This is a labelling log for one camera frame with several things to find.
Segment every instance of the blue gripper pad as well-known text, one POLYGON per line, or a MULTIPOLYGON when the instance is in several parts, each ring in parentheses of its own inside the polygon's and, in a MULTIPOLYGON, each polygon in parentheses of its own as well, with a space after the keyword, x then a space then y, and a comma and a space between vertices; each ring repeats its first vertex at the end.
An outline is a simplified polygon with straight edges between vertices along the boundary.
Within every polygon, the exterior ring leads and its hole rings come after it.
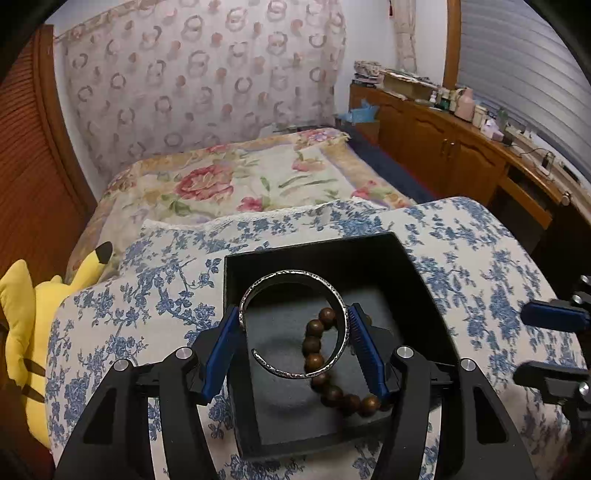
POLYGON ((577 333, 588 329, 589 312, 577 307, 561 307, 532 300, 521 309, 521 321, 532 327, 577 333))
POLYGON ((357 303, 348 308, 351 343, 355 348, 355 354, 369 391, 378 397, 380 401, 384 401, 389 397, 389 390, 386 386, 386 366, 378 353, 365 322, 361 319, 361 315, 365 316, 365 314, 363 310, 359 313, 357 308, 361 310, 357 303))
POLYGON ((236 351, 240 336, 238 307, 234 307, 229 312, 226 311, 226 316, 215 329, 219 330, 219 337, 205 364, 205 382, 202 389, 203 397, 207 403, 210 403, 213 397, 220 393, 236 351))

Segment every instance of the patterned curtain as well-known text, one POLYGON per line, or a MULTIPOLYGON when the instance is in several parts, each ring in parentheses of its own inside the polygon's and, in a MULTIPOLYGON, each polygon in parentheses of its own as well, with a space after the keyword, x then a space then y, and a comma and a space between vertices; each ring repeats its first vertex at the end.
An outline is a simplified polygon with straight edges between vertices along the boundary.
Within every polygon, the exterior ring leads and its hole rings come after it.
POLYGON ((78 128, 110 180, 142 158, 330 123, 339 0, 133 0, 66 32, 78 128))
POLYGON ((416 0, 392 0, 394 30, 396 32, 397 69, 417 72, 417 56, 414 48, 416 0))

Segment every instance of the blue floral fabric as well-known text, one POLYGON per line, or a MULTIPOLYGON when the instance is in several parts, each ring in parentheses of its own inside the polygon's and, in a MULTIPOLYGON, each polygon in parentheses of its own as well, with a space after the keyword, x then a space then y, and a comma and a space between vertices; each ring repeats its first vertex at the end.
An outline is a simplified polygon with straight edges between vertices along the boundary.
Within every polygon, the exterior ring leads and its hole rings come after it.
MULTIPOLYGON (((462 357, 474 359, 513 419, 541 479, 564 455, 568 421, 536 390, 515 385, 527 360, 584 366, 575 335, 526 327, 529 299, 554 294, 506 228, 472 200, 453 198, 386 210, 363 200, 221 218, 182 227, 147 222, 125 253, 120 276, 64 301, 47 359, 47 423, 56 463, 90 396, 111 365, 161 361, 219 322, 225 256, 303 242, 393 232, 427 284, 462 357)), ((366 439, 331 452, 250 463, 236 450, 226 387, 199 407, 221 479, 367 479, 381 445, 366 439)), ((158 401, 148 411, 157 478, 167 477, 158 401)), ((440 412, 430 416, 420 478, 434 476, 440 412)))

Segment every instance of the floral bedspread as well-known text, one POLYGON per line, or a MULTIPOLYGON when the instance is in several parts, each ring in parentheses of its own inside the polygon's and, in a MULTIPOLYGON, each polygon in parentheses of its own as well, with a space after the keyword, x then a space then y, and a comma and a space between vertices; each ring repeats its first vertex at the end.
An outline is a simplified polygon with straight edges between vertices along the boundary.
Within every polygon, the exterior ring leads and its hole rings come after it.
MULTIPOLYGON (((386 231, 404 244, 460 356, 474 359, 496 389, 538 478, 549 478, 565 451, 568 422, 559 407, 545 406, 537 391, 515 385, 512 373, 527 360, 583 367, 580 346, 575 335, 521 323, 525 302, 549 300, 554 293, 509 231, 464 198, 394 211, 365 200, 337 200, 200 226, 146 222, 126 250, 121 276, 66 299, 52 325, 46 402, 56 462, 86 402, 117 359, 135 365, 158 362, 219 322, 226 255, 386 231)), ((236 450, 227 389, 199 413, 221 479, 367 479, 381 447, 368 439, 305 458, 249 463, 236 450)), ((433 478, 439 425, 435 410, 420 475, 424 480, 433 478)), ((154 400, 149 426, 155 474, 164 479, 154 400)))
POLYGON ((266 212, 360 197, 392 209, 414 202, 322 128, 141 160, 117 175, 68 263, 66 280, 102 242, 113 263, 146 219, 198 225, 239 212, 266 212))

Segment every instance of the window blind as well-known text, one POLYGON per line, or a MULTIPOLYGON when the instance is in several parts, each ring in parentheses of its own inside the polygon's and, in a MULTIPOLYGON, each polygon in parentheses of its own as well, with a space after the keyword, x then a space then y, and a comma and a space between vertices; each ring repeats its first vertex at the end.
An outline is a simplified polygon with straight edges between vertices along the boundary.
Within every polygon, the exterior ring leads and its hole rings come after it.
POLYGON ((532 125, 591 181, 591 86, 524 0, 462 0, 458 82, 532 125))

